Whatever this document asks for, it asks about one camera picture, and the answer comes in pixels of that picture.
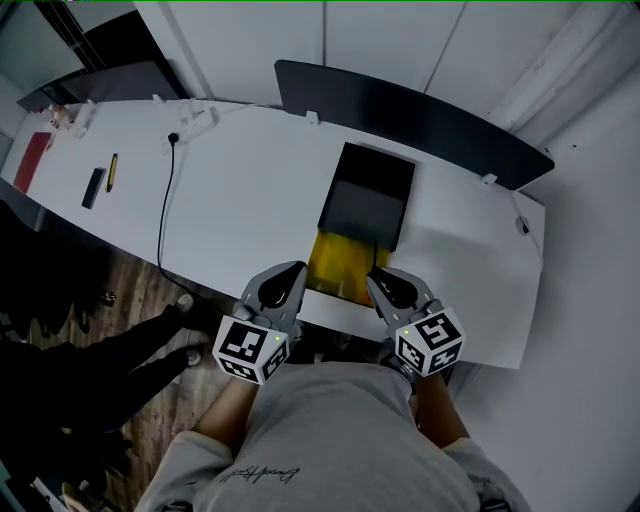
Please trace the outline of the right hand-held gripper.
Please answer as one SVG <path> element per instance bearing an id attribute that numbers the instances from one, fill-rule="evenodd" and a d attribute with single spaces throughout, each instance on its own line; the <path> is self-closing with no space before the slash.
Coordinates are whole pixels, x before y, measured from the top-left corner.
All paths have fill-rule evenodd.
<path id="1" fill-rule="evenodd" d="M 411 378 L 428 377 L 456 363 L 466 342 L 465 330 L 452 307 L 437 306 L 419 293 L 418 279 L 393 268 L 374 267 L 366 276 L 367 290 L 379 316 L 388 325 L 406 313 L 420 311 L 388 329 L 399 369 Z M 430 312 L 427 306 L 435 307 Z"/>

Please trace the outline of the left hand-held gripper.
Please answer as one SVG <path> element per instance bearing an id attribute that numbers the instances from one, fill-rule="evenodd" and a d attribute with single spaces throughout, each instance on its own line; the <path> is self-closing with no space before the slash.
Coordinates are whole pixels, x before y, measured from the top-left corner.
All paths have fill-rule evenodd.
<path id="1" fill-rule="evenodd" d="M 305 293 L 307 264 L 290 261 L 254 276 L 231 316 L 220 323 L 213 356 L 226 374 L 264 385 L 288 359 L 299 337 L 296 316 Z"/>

